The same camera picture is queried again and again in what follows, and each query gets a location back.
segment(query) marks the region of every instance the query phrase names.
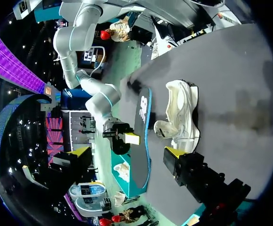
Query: robotic arm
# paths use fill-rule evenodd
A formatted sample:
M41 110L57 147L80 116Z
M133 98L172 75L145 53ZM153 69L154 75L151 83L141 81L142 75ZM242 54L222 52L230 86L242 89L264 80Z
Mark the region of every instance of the robotic arm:
M74 89L81 85L92 96L85 106L94 117L97 129L110 140L113 152L125 154L130 149L130 144L124 141L125 134L133 132L133 129L111 114L112 107L121 98L120 91L112 84L104 84L92 78L84 70L77 70L76 51L91 48L95 28L102 14L100 6L82 3L75 16L74 26L57 30L53 46L60 57L67 86Z

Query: teal floor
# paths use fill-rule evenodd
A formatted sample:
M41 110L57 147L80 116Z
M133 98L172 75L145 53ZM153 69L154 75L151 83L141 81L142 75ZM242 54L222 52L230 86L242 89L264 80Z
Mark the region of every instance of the teal floor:
M103 82L111 83L119 87L120 80L132 72L141 67L141 48L135 41L129 41L124 43L117 43L112 55L108 60L107 69L104 71ZM115 105L112 113L115 117L118 117L119 107ZM95 137L95 162L99 168L100 180L105 184L110 197L114 196L116 192L120 191L116 180L111 173L111 150L110 143L107 139L103 139L101 134L96 134ZM151 218L158 220L160 226L174 226L167 218L154 209L148 203L143 195L137 202L127 204L124 207L116 208L114 206L114 199L112 201L112 212L118 214L119 212L129 207L135 207L138 205L144 205ZM137 223L128 224L130 226L137 226L147 220L146 217L142 217Z

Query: red hat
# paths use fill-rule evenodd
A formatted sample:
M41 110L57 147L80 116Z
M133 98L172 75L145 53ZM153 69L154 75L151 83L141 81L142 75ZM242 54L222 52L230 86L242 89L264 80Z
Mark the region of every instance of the red hat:
M99 220L99 225L100 226L110 226L113 222L111 220L108 220L108 219L101 219Z
M111 35L106 32L106 31L101 31L100 32L100 38L103 39L103 40L108 40L110 39Z
M119 215L113 216L113 217L112 217L112 220L113 220L114 222L121 222L121 216L119 216Z

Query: gray table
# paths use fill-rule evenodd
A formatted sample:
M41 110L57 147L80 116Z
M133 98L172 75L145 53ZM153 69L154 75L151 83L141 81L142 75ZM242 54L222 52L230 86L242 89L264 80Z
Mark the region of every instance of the gray table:
M254 24L238 25L198 37L144 65L121 81L120 119L134 126L137 96L127 81L140 81L153 92L152 112L165 119L168 91L175 79L199 87L196 149L226 183L235 178L251 186L256 199L273 171L273 55ZM200 206L179 187L163 164L170 140L148 136L152 171L146 199L176 225Z

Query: white sneaker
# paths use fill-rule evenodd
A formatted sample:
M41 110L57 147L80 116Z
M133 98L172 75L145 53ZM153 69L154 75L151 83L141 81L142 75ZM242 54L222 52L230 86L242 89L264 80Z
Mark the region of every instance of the white sneaker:
M165 112L169 122L155 122L154 131L159 138L172 138L173 148L192 153L200 136L192 119L192 113L198 104L198 87L190 86L182 80L168 82L165 86L169 90Z

